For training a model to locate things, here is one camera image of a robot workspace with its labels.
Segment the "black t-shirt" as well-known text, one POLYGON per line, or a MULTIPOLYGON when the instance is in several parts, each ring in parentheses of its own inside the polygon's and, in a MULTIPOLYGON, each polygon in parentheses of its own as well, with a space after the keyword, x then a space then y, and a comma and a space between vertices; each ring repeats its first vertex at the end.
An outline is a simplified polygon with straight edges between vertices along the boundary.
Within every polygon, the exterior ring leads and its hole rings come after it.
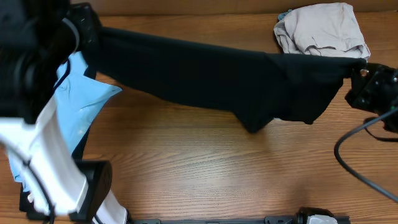
POLYGON ((361 58, 267 54, 104 28, 83 57, 119 83, 181 105, 232 112, 250 133, 275 118, 312 124, 361 58))

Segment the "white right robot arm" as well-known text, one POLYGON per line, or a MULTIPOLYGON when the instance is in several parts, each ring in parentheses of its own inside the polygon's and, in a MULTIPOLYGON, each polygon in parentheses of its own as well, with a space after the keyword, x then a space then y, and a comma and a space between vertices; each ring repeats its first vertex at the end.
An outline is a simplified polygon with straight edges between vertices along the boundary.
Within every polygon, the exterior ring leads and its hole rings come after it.
POLYGON ((351 76, 351 89, 345 96, 355 109, 382 115, 397 108, 397 69, 369 63, 351 76))

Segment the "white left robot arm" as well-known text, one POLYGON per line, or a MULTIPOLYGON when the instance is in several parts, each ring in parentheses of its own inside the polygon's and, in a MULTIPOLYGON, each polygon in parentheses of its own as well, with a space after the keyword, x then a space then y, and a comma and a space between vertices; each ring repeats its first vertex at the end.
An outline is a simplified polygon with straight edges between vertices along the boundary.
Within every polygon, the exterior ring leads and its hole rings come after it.
POLYGON ((90 4, 1 2, 1 142, 30 188, 27 216, 53 223, 127 223, 108 161, 74 160, 57 120, 57 69, 98 42, 90 4))

